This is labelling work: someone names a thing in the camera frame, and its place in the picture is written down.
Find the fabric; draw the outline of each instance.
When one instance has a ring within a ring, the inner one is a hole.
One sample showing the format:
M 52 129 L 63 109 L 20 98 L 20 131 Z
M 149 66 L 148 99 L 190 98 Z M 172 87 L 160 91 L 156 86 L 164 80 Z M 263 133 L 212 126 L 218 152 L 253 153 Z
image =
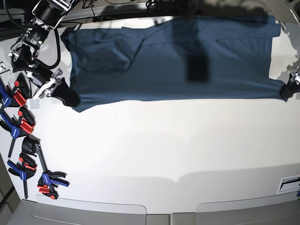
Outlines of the fabric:
M 269 78 L 273 16 L 198 17 L 147 29 L 65 32 L 82 112 L 122 100 L 276 98 Z

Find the white table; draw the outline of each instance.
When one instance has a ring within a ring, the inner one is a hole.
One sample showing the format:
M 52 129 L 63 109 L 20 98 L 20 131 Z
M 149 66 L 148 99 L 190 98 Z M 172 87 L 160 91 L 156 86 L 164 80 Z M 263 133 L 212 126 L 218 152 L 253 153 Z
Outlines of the white table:
M 169 19 L 98 22 L 81 29 L 146 28 Z M 13 43 L 0 43 L 0 59 L 7 67 Z M 71 57 L 63 43 L 61 51 L 59 67 L 68 80 Z M 296 54 L 287 34 L 274 38 L 270 77 L 276 79 L 286 71 L 297 60 Z M 40 59 L 47 64 L 56 60 L 53 32 Z M 2 79 L 7 82 L 8 76 Z M 7 109 L 11 116 L 16 112 Z M 69 187 L 57 189 L 60 198 L 142 205 L 148 214 L 195 212 L 200 203 L 275 195 L 281 177 L 300 173 L 300 101 L 295 96 L 287 103 L 274 99 L 123 101 L 82 113 L 45 98 L 32 113 L 37 122 L 33 135 L 41 140 L 48 168 L 66 172 L 70 182 Z M 11 139 L 0 129 L 5 164 Z M 15 143 L 11 157 L 15 163 L 22 141 L 18 138 Z M 38 159 L 36 163 L 37 173 L 28 180 L 31 201 L 39 194 L 36 185 L 42 173 Z M 22 181 L 10 177 L 23 199 Z

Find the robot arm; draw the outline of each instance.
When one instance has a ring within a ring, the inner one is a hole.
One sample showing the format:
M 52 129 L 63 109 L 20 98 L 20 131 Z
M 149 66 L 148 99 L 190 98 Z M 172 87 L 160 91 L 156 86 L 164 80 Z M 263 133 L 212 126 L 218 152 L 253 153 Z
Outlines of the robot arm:
M 58 68 L 53 73 L 51 69 L 56 68 L 60 62 L 60 37 L 56 28 L 80 0 L 40 0 L 32 10 L 33 19 L 26 26 L 13 20 L 7 10 L 6 1 L 3 0 L 3 4 L 10 20 L 26 29 L 9 53 L 13 72 L 27 72 L 27 78 L 39 88 L 33 96 L 34 99 L 55 97 L 62 100 L 66 106 L 77 106 L 79 97 L 69 89 L 64 78 L 60 77 L 62 70 Z M 56 63 L 49 66 L 38 59 L 38 54 L 52 29 L 55 33 L 58 56 Z

